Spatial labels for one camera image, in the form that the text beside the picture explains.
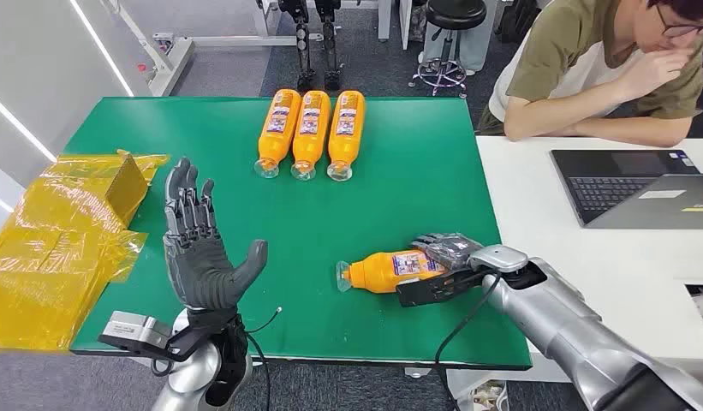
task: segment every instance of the robot leg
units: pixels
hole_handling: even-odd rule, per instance
[[[311,55],[308,52],[308,7],[305,0],[279,0],[280,10],[288,12],[295,21],[295,47],[301,72],[298,74],[298,91],[303,93],[312,88],[315,73],[311,68]]]
[[[336,57],[336,33],[333,22],[334,10],[341,8],[341,0],[315,0],[316,10],[324,23],[324,53],[326,54],[326,73],[324,86],[326,90],[335,91],[341,87],[341,69]]]

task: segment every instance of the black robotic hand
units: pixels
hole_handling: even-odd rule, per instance
[[[431,259],[449,270],[468,267],[469,254],[482,248],[482,244],[460,233],[427,234],[412,241],[412,247],[426,253]]]
[[[232,309],[265,267],[268,243],[253,241],[245,262],[233,267],[215,224],[214,182],[206,180],[198,198],[197,174],[197,168],[182,158],[167,177],[164,259],[172,287],[185,307]]]

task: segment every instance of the green tabletop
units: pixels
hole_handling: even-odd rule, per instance
[[[97,342],[114,310],[171,324],[182,306],[165,271],[161,236],[164,179],[181,156],[216,181],[217,225],[238,264],[255,238],[269,242],[268,265],[240,302],[248,329],[278,318],[255,336],[268,357],[425,364],[479,299],[480,290],[444,304],[402,308],[395,295],[338,291],[338,260],[399,251],[417,235],[461,231],[500,241],[468,107],[459,98],[368,98],[354,177],[334,182],[317,164],[310,182],[289,172],[253,172],[268,98],[104,98],[66,153],[168,153],[130,229],[149,233],[124,283],[110,283],[71,349],[100,354]],[[527,369],[525,337],[485,305],[447,347],[444,362],[461,367]]]

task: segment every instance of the orange bottle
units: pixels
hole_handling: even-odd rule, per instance
[[[326,174],[337,182],[351,178],[351,163],[359,156],[365,114],[366,101],[363,94],[346,91],[338,96],[329,136],[331,165],[326,169]]]
[[[324,152],[330,117],[331,99],[328,94],[313,90],[303,96],[293,139],[295,163],[290,169],[293,177],[306,181],[316,176],[316,162]]]
[[[419,250],[375,253],[363,261],[336,264],[336,281],[340,291],[351,287],[373,293],[393,293],[396,285],[418,278],[426,280],[444,273],[445,268]]]
[[[259,176],[278,175],[278,165],[288,155],[300,109],[301,95],[296,90],[284,88],[276,92],[258,139],[259,160],[254,169]]]

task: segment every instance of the black stool seat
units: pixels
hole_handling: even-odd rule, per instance
[[[482,0],[429,0],[426,20],[447,30],[467,30],[485,20],[487,7]]]

